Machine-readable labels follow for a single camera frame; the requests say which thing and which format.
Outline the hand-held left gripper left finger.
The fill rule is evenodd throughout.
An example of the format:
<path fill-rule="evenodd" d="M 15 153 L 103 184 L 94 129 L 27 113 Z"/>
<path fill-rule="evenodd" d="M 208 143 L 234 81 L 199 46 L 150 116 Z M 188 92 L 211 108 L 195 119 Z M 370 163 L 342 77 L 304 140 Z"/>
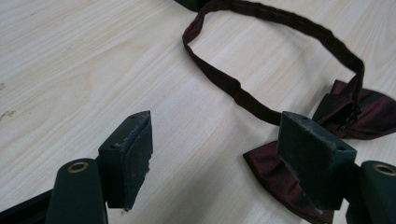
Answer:
<path fill-rule="evenodd" d="M 98 152 L 107 206 L 131 210 L 149 172 L 153 153 L 150 112 L 127 117 Z"/>

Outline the dark maroon bow tie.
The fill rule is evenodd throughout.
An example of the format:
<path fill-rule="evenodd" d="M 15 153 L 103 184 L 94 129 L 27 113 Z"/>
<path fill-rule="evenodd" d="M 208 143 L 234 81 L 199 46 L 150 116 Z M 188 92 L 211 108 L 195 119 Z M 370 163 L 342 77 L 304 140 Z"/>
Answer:
<path fill-rule="evenodd" d="M 333 33 L 297 14 L 245 0 L 191 0 L 197 16 L 185 30 L 189 44 L 200 34 L 205 15 L 231 10 L 264 21 L 277 22 L 318 40 L 342 65 L 354 72 L 349 82 L 335 81 L 312 119 L 345 143 L 349 139 L 372 140 L 396 133 L 396 101 L 363 88 L 364 64 Z M 256 118 L 280 128 L 281 115 L 261 104 L 240 82 L 207 63 L 196 54 L 191 58 L 205 76 Z M 262 186 L 292 213 L 312 224 L 332 224 L 337 210 L 320 210 L 303 192 L 296 177 L 277 154 L 277 140 L 245 153 L 244 159 Z M 343 186 L 349 207 L 349 224 L 396 224 L 396 167 L 381 161 L 366 161 L 346 168 Z"/>

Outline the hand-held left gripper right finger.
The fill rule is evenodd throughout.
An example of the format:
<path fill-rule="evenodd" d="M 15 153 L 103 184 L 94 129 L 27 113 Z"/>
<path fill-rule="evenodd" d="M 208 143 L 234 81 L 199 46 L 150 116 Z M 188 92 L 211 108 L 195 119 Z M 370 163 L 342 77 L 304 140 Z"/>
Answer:
<path fill-rule="evenodd" d="M 346 168 L 354 164 L 356 149 L 312 119 L 284 111 L 277 154 L 316 208 L 341 207 Z"/>

